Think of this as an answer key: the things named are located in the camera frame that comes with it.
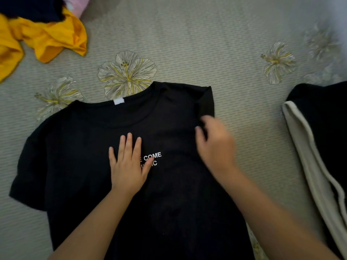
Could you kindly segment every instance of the fabric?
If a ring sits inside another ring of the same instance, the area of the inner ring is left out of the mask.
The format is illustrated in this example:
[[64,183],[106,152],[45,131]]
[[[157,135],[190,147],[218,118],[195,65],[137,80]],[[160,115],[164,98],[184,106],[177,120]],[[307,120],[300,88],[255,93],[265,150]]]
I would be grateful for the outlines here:
[[64,19],[62,0],[1,0],[0,13],[33,22],[60,22]]
[[87,7],[89,0],[63,0],[66,8],[69,9],[76,17],[80,18],[84,9]]
[[0,81],[16,68],[23,57],[18,41],[35,50],[37,59],[48,63],[64,48],[81,56],[87,52],[87,34],[82,22],[66,8],[65,20],[59,23],[35,23],[24,18],[10,19],[0,15]]
[[347,82],[327,87],[299,84],[283,105],[290,134],[316,205],[347,259]]
[[154,82],[113,101],[75,101],[28,138],[10,196],[48,214],[56,249],[111,189],[108,148],[142,137],[155,161],[106,259],[254,259],[245,220],[201,161],[194,127],[214,115],[211,87]]

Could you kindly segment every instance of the hand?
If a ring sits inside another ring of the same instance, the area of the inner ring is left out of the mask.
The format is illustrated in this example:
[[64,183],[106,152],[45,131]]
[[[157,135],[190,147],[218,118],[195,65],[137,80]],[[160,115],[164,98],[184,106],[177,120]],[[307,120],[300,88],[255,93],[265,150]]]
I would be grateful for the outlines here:
[[223,122],[211,116],[203,116],[207,140],[201,127],[195,128],[197,151],[215,179],[225,187],[230,176],[237,171],[236,145],[233,136]]
[[127,140],[122,135],[119,141],[118,159],[113,148],[109,148],[112,189],[124,195],[133,197],[147,179],[154,158],[149,158],[141,169],[141,138],[137,138],[132,151],[132,134],[128,133]]

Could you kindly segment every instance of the pile of clothes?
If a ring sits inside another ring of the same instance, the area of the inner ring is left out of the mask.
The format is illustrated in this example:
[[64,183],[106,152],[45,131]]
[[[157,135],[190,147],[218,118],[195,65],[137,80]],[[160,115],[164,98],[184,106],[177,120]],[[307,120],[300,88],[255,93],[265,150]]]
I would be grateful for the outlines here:
[[79,20],[89,0],[2,0],[0,5],[0,82],[24,56],[19,41],[48,63],[63,48],[84,56],[87,34]]
[[317,208],[347,259],[347,81],[299,84],[283,113]]

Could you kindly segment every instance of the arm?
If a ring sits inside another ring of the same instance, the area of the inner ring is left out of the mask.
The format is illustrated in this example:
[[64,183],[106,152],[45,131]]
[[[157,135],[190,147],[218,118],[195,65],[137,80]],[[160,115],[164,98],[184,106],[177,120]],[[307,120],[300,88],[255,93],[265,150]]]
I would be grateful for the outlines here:
[[202,117],[208,139],[196,128],[198,152],[215,179],[228,192],[270,259],[338,258],[313,234],[273,202],[236,165],[236,147],[223,123]]
[[51,254],[54,259],[104,259],[117,225],[133,196],[145,183],[153,158],[141,170],[141,138],[132,151],[132,135],[120,137],[118,161],[109,149],[112,189]]

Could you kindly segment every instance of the left hand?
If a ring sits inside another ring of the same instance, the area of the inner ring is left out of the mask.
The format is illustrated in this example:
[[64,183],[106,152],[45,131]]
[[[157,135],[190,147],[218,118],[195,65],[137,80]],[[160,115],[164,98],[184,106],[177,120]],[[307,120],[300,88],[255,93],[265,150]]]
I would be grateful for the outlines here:
[[133,197],[147,179],[154,158],[149,158],[141,169],[141,138],[137,138],[132,150],[132,134],[127,139],[122,135],[119,141],[118,158],[113,148],[109,148],[112,189]]

